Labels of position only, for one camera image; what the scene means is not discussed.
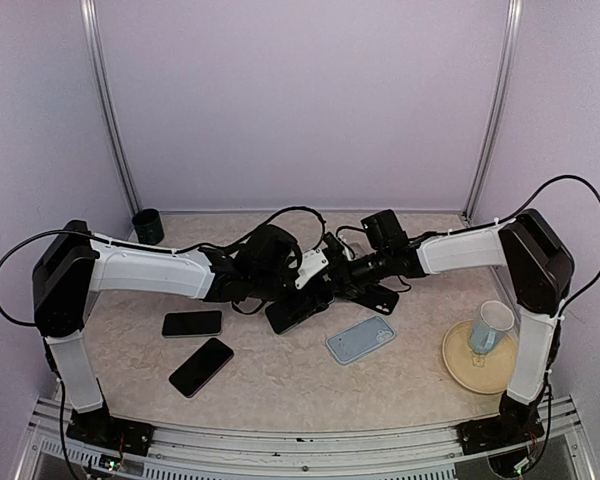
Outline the light blue phone case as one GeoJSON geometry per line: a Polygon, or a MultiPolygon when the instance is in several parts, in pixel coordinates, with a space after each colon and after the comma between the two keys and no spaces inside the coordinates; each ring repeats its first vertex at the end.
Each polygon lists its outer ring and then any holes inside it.
{"type": "Polygon", "coordinates": [[[326,346],[340,365],[349,365],[394,340],[396,333],[380,316],[373,316],[329,337],[326,346]]]}

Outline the black phone purple edge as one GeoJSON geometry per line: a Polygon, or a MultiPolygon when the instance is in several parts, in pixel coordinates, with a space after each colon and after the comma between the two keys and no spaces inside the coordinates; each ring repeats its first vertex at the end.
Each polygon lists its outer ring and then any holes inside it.
{"type": "Polygon", "coordinates": [[[169,376],[169,383],[184,397],[191,398],[233,357],[229,346],[210,338],[169,376]]]}

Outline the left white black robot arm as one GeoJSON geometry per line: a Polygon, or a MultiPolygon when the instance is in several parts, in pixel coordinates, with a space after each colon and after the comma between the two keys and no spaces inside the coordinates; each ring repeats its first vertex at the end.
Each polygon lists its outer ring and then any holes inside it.
{"type": "Polygon", "coordinates": [[[34,266],[34,323],[45,339],[82,430],[101,445],[120,434],[106,412],[83,338],[93,293],[109,290],[169,294],[210,303],[286,300],[308,291],[326,271],[325,250],[302,252],[287,231],[265,225],[236,248],[150,247],[90,232],[73,220],[34,266]]]}

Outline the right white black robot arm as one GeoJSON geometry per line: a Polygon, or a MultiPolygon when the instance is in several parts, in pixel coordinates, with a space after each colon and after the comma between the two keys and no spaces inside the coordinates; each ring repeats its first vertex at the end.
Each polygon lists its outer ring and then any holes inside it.
{"type": "Polygon", "coordinates": [[[428,231],[413,238],[391,210],[368,216],[361,225],[371,254],[351,258],[337,232],[325,235],[324,254],[334,295],[367,308],[393,310],[398,295],[380,284],[388,277],[418,279],[490,266],[508,269],[520,318],[519,350],[491,433],[500,443],[515,442],[529,429],[548,386],[548,370],[559,347],[560,316],[575,271],[571,253],[535,209],[480,227],[428,231]]]}

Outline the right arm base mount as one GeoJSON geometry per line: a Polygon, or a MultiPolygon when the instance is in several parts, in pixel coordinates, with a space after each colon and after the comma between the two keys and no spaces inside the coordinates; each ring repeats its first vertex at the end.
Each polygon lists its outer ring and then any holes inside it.
{"type": "Polygon", "coordinates": [[[518,403],[501,407],[495,416],[462,422],[456,431],[464,455],[520,444],[545,434],[537,408],[518,403]]]}

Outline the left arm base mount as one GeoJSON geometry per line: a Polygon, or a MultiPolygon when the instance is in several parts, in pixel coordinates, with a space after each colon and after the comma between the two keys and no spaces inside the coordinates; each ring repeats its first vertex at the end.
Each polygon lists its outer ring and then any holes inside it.
{"type": "Polygon", "coordinates": [[[73,411],[66,433],[70,439],[88,445],[146,457],[154,426],[114,417],[108,410],[101,408],[88,413],[73,411]]]}

